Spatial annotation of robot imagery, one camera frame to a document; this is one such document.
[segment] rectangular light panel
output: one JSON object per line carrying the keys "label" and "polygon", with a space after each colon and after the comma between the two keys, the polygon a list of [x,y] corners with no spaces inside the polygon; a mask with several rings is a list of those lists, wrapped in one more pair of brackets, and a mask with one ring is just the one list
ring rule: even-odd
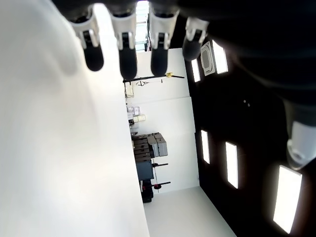
{"label": "rectangular light panel", "polygon": [[224,49],[213,41],[213,50],[217,74],[228,72],[227,60]]}
{"label": "rectangular light panel", "polygon": [[198,82],[201,80],[201,78],[199,77],[199,71],[198,71],[198,62],[197,60],[192,60],[191,62],[192,64],[192,69],[193,69],[193,77],[194,77],[194,81]]}
{"label": "rectangular light panel", "polygon": [[226,142],[227,180],[238,189],[237,146]]}
{"label": "rectangular light panel", "polygon": [[207,132],[201,131],[202,134],[202,149],[203,149],[203,159],[209,163],[209,150],[208,150],[208,138]]}
{"label": "rectangular light panel", "polygon": [[288,234],[292,229],[301,182],[302,174],[280,165],[273,221]]}

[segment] equipment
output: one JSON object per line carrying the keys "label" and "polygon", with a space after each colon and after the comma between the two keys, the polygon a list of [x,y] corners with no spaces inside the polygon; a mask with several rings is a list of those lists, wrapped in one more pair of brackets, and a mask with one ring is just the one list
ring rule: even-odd
{"label": "equipment", "polygon": [[[118,41],[120,72],[124,80],[136,76],[136,0],[53,0],[81,41],[88,68],[103,66],[98,25],[93,4],[104,3],[111,14]],[[183,55],[193,60],[209,33],[212,39],[235,53],[235,61],[284,102],[287,157],[300,169],[316,157],[315,42],[310,30],[316,24],[313,2],[183,1],[150,0],[152,73],[165,75],[170,41],[178,14],[188,17]]]}

